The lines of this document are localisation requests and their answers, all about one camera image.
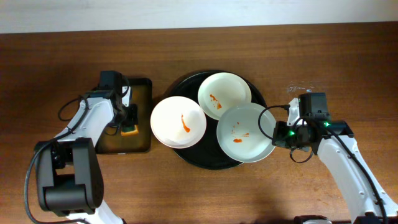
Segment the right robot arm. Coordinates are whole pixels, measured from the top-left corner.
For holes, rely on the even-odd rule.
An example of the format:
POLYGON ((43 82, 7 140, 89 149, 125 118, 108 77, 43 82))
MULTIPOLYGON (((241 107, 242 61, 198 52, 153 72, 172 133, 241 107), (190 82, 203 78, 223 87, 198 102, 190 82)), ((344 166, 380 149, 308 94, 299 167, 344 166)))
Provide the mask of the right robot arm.
POLYGON ((310 147, 333 176, 352 223, 397 223, 397 203, 365 163, 354 134, 344 121, 317 121, 289 126, 276 122, 272 144, 295 151, 310 147))

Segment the green and orange sponge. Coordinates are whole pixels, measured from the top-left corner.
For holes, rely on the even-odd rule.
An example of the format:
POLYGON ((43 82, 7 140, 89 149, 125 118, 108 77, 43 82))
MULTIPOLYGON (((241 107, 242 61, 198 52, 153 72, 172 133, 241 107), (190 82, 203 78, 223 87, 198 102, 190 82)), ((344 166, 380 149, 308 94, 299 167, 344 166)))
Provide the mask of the green and orange sponge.
POLYGON ((134 124, 132 126, 123 126, 121 129, 122 136, 133 136, 139 133, 138 125, 134 124))

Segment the grey-white plate with ketchup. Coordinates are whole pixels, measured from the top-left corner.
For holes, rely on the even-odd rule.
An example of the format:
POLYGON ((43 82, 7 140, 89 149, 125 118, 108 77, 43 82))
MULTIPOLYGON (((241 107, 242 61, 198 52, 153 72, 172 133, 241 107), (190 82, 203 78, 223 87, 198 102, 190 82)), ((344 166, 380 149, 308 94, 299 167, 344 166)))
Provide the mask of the grey-white plate with ketchup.
POLYGON ((275 149, 270 139, 275 125, 274 116, 259 104, 234 106, 218 121, 218 144, 228 157, 236 161, 257 162, 275 149))

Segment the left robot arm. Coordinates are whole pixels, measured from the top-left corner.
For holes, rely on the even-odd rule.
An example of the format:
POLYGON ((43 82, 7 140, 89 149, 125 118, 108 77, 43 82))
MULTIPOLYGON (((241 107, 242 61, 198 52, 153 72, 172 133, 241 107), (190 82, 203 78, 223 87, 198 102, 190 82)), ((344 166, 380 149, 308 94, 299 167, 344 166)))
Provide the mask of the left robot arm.
POLYGON ((78 101, 67 127, 35 147, 29 170, 36 174, 39 206, 62 217, 62 223, 124 223, 104 201, 95 150, 103 130, 125 117, 122 96, 116 90, 94 90, 78 101))

